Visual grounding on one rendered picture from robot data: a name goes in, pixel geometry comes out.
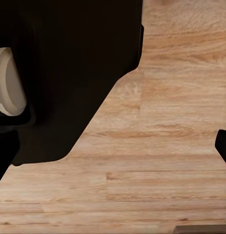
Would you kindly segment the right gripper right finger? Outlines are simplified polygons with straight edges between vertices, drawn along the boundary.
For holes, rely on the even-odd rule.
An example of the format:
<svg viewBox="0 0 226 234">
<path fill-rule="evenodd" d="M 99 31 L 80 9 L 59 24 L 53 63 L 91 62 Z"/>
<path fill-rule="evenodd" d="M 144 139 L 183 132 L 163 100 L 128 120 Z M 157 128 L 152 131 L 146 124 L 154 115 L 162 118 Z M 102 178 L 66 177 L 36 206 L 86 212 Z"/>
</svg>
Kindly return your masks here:
<svg viewBox="0 0 226 234">
<path fill-rule="evenodd" d="M 219 130 L 216 136 L 215 148 L 226 162 L 226 130 Z"/>
</svg>

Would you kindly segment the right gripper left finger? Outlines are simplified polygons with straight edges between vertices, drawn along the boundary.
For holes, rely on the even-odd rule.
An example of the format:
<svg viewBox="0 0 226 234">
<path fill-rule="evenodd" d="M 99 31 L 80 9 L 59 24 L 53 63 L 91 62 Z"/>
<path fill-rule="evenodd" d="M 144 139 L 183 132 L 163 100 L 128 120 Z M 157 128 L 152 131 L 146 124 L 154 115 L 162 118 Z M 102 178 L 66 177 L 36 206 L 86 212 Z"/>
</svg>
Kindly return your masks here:
<svg viewBox="0 0 226 234">
<path fill-rule="evenodd" d="M 0 180 L 21 148 L 16 130 L 0 134 Z"/>
</svg>

